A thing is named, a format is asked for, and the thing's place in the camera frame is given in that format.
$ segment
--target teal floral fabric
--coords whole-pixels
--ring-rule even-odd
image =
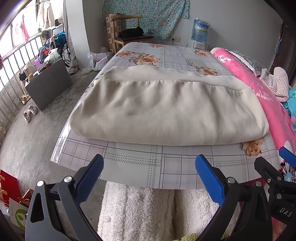
[[[105,30],[105,14],[116,12],[142,15],[140,27],[144,32],[156,34],[159,39],[166,39],[180,18],[188,18],[189,0],[105,0],[103,7]],[[122,30],[135,27],[136,19],[121,21]]]

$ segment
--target pillow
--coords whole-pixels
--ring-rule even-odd
[[[228,51],[234,55],[240,62],[247,66],[255,76],[261,75],[261,69],[264,68],[260,63],[258,63],[253,58],[242,54],[239,51]]]

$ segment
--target pink blanket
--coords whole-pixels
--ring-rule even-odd
[[[211,53],[222,62],[231,73],[246,83],[255,92],[269,123],[269,131],[276,149],[284,146],[296,154],[296,137],[289,115],[271,91],[241,62],[223,48],[214,48]]]

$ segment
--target blue gripper pad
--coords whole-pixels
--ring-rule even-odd
[[[224,201],[224,187],[214,174],[212,166],[209,164],[204,156],[198,155],[196,157],[195,169],[199,174],[212,201],[222,206]]]
[[[92,188],[94,187],[104,168],[104,159],[101,155],[97,154],[87,167],[82,168],[88,168],[88,170],[80,180],[79,184],[76,186],[76,202],[78,205],[80,205],[82,202],[85,202],[89,197]]]
[[[281,147],[279,149],[279,156],[289,163],[291,167],[296,167],[296,156],[287,148]]]

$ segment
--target water bottle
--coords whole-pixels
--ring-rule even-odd
[[[191,40],[197,43],[205,44],[207,41],[207,30],[209,29],[207,21],[196,18],[193,21]]]

